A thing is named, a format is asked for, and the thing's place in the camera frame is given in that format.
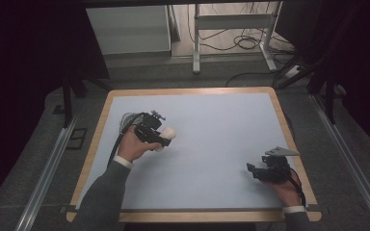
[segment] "gray sleeve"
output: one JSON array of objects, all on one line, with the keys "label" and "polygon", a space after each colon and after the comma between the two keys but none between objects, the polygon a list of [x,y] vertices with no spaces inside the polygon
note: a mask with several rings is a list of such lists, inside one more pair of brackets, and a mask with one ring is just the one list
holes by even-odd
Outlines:
[{"label": "gray sleeve", "polygon": [[112,162],[87,191],[71,230],[122,230],[119,210],[129,172],[129,168]]},{"label": "gray sleeve", "polygon": [[306,212],[284,214],[286,217],[287,231],[314,231],[316,225],[310,222]]}]

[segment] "metal frame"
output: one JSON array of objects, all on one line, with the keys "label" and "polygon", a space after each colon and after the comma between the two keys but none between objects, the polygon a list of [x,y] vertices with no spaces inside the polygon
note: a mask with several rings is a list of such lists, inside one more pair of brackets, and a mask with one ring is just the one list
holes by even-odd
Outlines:
[{"label": "metal frame", "polygon": [[76,103],[76,113],[69,123],[69,126],[62,129],[58,139],[56,140],[55,146],[53,147],[49,159],[44,166],[40,179],[36,184],[35,189],[33,190],[25,209],[23,210],[22,216],[20,217],[16,228],[14,229],[16,231],[31,230],[35,222],[36,216],[38,215],[38,211],[40,209],[40,205],[43,202],[44,197],[46,196],[47,190],[49,189],[50,183],[52,182],[57,166],[62,159],[68,139],[70,138],[77,118],[80,115],[80,110],[83,106],[84,99],[80,99],[77,101],[79,102]]},{"label": "metal frame", "polygon": [[351,176],[353,176],[354,182],[356,183],[360,193],[362,194],[370,209],[370,184],[368,179],[363,174],[361,168],[357,163],[357,160],[354,158],[353,153],[351,153],[351,150],[347,146],[347,143],[341,137],[341,134],[339,133],[336,126],[333,125],[324,114],[325,107],[323,105],[323,102],[318,96],[314,96],[313,94],[309,95],[309,97],[313,101],[320,118],[322,119],[324,125],[327,128],[327,131],[334,141],[334,144],[341,154],[341,158],[347,166],[347,169],[349,170]]},{"label": "metal frame", "polygon": [[195,41],[194,41],[194,61],[193,71],[195,74],[200,73],[200,47],[199,47],[199,30],[221,30],[221,29],[249,29],[263,28],[267,29],[266,36],[260,42],[260,50],[270,71],[278,68],[273,61],[269,52],[269,43],[272,33],[275,30],[276,21],[278,20],[278,10],[280,2],[272,13],[263,14],[228,14],[228,15],[199,15],[199,4],[195,4]]}]

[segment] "person's left hand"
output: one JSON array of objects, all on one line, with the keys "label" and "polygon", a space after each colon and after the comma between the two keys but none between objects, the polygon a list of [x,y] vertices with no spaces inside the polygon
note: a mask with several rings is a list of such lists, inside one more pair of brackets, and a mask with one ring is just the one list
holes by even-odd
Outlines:
[{"label": "person's left hand", "polygon": [[134,132],[135,125],[130,126],[128,131],[125,133],[124,137],[119,144],[118,156],[121,156],[128,162],[133,162],[148,150],[155,150],[161,148],[162,145],[159,142],[145,143],[138,139]]}]

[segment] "table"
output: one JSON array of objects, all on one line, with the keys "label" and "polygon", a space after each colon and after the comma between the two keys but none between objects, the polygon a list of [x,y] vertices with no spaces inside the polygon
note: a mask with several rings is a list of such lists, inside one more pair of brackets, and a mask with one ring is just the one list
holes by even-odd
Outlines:
[{"label": "table", "polygon": [[[94,156],[99,146],[101,134],[104,130],[104,124],[110,112],[110,106],[115,96],[140,96],[140,95],[186,95],[186,94],[236,94],[236,93],[268,93],[277,118],[282,130],[282,133],[287,142],[288,148],[297,150],[290,134],[288,124],[283,116],[281,107],[278,103],[276,93],[271,88],[242,88],[242,89],[175,89],[175,90],[113,90],[109,93],[105,102],[102,114],[98,121],[92,144],[89,149],[86,162],[83,166],[79,181],[77,183],[74,195],[70,201],[71,206],[77,204],[80,193],[88,178],[92,168]],[[303,183],[303,190],[307,198],[307,203],[312,207],[317,206],[314,193],[306,176],[303,163],[300,157],[292,157],[296,171]],[[321,218],[319,211],[307,212],[311,221],[316,221]],[[66,218],[72,221],[75,213],[67,213]],[[120,222],[256,222],[256,221],[283,221],[283,213],[281,210],[257,210],[257,211],[197,211],[197,212],[130,212],[121,213]]]}]

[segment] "gray floor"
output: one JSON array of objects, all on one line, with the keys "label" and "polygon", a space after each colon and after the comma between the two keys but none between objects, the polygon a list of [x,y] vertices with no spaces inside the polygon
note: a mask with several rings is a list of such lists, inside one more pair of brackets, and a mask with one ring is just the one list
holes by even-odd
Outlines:
[{"label": "gray floor", "polygon": [[[223,87],[235,74],[268,71],[260,55],[204,57],[201,74],[197,76],[192,73],[189,58],[131,58],[120,61],[110,58],[107,65],[111,80],[105,82],[115,89],[215,88]],[[320,230],[326,231],[370,231],[370,210],[305,92],[307,81],[303,79],[286,90],[278,90],[277,96],[291,121],[296,145],[302,153],[304,167],[323,213],[317,224]],[[272,75],[256,74],[234,79],[229,86],[271,86],[272,82]],[[107,96],[105,90],[92,83],[87,82],[86,86],[89,94],[84,99],[82,114],[75,126],[76,129],[87,129],[86,139],[81,149],[65,151],[32,230],[69,229],[64,209],[67,210]],[[62,100],[60,90],[47,96],[45,112],[34,135],[0,189],[0,230],[14,230],[39,179],[63,125],[63,115],[53,114],[56,106],[62,105]],[[370,180],[370,139],[347,114],[339,99],[335,102],[335,118],[337,127]],[[75,147],[76,143],[70,141],[68,146]],[[267,225],[257,223],[257,230],[265,230]],[[271,230],[284,228],[281,222],[274,224]],[[228,226],[228,230],[251,230],[251,226]]]}]

